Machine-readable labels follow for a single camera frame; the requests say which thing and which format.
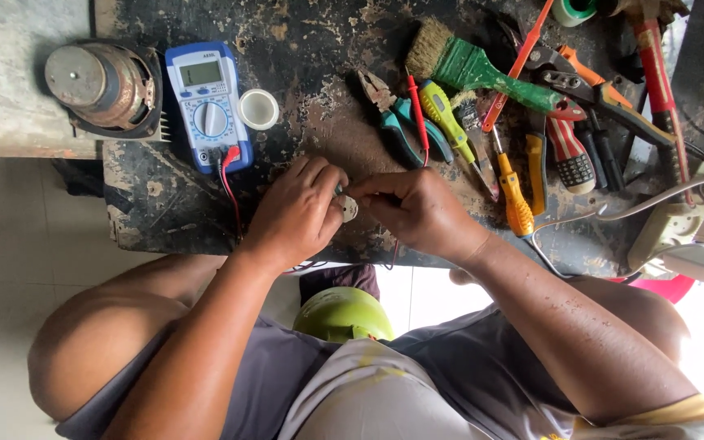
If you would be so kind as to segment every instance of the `blue-handled pliers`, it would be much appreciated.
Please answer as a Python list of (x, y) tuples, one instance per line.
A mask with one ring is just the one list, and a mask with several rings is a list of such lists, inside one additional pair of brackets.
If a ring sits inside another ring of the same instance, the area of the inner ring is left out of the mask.
[[(385, 81), (374, 76), (366, 69), (359, 69), (357, 76), (363, 85), (365, 95), (382, 114), (382, 129), (392, 132), (397, 141), (399, 153), (411, 165), (412, 168), (420, 168), (423, 164), (423, 153), (421, 148), (412, 148), (404, 134), (399, 119), (408, 122), (414, 129), (417, 129), (415, 117), (411, 112), (411, 99), (397, 98), (390, 93)], [(442, 158), (450, 164), (454, 157), (450, 144), (445, 139), (439, 128), (428, 119), (425, 119), (425, 131), (428, 133), (428, 142), (431, 149), (441, 152)]]

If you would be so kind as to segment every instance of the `green paint brush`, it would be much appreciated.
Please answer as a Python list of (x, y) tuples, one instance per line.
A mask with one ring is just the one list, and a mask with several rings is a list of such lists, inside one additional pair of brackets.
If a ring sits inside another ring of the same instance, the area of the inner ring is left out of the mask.
[(430, 78), (458, 90), (492, 88), (556, 119), (581, 121), (586, 118), (583, 109), (566, 96), (496, 70), (483, 49), (453, 37), (452, 32), (434, 18), (422, 22), (409, 49), (406, 67), (415, 78)]

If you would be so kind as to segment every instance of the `yellow screwdriver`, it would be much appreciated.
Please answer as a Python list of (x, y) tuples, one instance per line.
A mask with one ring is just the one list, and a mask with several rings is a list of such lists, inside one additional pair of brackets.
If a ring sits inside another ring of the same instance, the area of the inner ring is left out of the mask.
[(509, 164), (507, 154), (502, 149), (502, 141), (499, 140), (498, 130), (493, 127), (496, 153), (498, 154), (499, 168), (501, 168), (502, 176), (499, 178), (499, 185), (504, 191), (504, 197), (507, 199), (507, 222), (510, 229), (519, 238), (527, 239), (534, 234), (534, 216), (531, 213), (529, 204), (523, 198), (520, 192), (520, 181), (518, 174), (513, 171), (513, 167)]
[(483, 177), (483, 172), (480, 170), (480, 166), (477, 165), (477, 160), (472, 153), (472, 149), (469, 148), (469, 137), (466, 132), (458, 125), (455, 121), (455, 115), (452, 114), (452, 108), (450, 106), (450, 100), (447, 99), (447, 95), (444, 94), (439, 85), (431, 80), (425, 80), (423, 84), (420, 85), (418, 92), (420, 98), (420, 106), (422, 111), (428, 116), (431, 121), (434, 121), (439, 128), (442, 129), (444, 136), (447, 138), (447, 142), (454, 149), (458, 149), (458, 153), (463, 157), (463, 160), (472, 165), (472, 168), (480, 176), (480, 180), (485, 183), (485, 178)]

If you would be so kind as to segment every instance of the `dirty wooden table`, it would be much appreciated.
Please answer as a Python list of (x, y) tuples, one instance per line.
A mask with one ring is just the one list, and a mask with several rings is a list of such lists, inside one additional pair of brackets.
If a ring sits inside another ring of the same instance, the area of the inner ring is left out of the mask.
[[(219, 2), (208, 0), (105, 0), (96, 3), (98, 37), (121, 37), (164, 51), (191, 42), (220, 40), (234, 53), (240, 89), (264, 88), (282, 108), (280, 123), (267, 132), (250, 132), (254, 165), (231, 176), (244, 223), (279, 170), (301, 154), (320, 154), (344, 168), (352, 179), (403, 168), (388, 154), (378, 133), (377, 114), (361, 97), (354, 69), (365, 66), (403, 90), (402, 60), (418, 28), (417, 20), (434, 15), (459, 37), (484, 47), (499, 47), (488, 32), (493, 14), (521, 14), (533, 23), (542, 2), (500, 0), (449, 2), (407, 0), (296, 0), (287, 2)], [(551, 46), (566, 43), (581, 60), (603, 76), (612, 77), (609, 47), (621, 41), (626, 27), (619, 19), (595, 20), (565, 28), (552, 18), (543, 28)], [(491, 50), (491, 58), (501, 55)], [(638, 102), (641, 87), (625, 81), (619, 89)], [(181, 121), (169, 115), (180, 134)], [(526, 197), (523, 110), (505, 107), (500, 121)], [(618, 150), (626, 135), (608, 121)], [(478, 148), (490, 145), (478, 145)], [(188, 146), (173, 143), (109, 142), (103, 145), (106, 202), (118, 245), (133, 251), (227, 254), (234, 245), (235, 219), (218, 178), (201, 175), (187, 157)], [(548, 160), (549, 207), (537, 223), (587, 211), (601, 203), (610, 211), (635, 205), (636, 196), (593, 191), (573, 196), (563, 189)], [(509, 231), (503, 205), (487, 200), (465, 165), (431, 161), (445, 176), (467, 211), (527, 255), (533, 251)], [(627, 271), (626, 254), (648, 212), (619, 222), (581, 220), (540, 232), (537, 242), (564, 273), (613, 276)], [(389, 263), (395, 238), (363, 213), (341, 227), (318, 261)], [(437, 257), (399, 247), (397, 265), (449, 267)]]

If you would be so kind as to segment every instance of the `digital multimeter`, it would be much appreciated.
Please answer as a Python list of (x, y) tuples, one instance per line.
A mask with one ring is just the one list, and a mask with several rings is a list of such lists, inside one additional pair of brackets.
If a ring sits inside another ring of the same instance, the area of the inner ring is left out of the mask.
[(227, 45), (193, 43), (169, 48), (164, 57), (197, 169), (204, 174), (217, 171), (218, 153), (230, 145), (238, 145), (241, 153), (227, 172), (251, 165), (252, 145), (237, 110), (238, 72)]

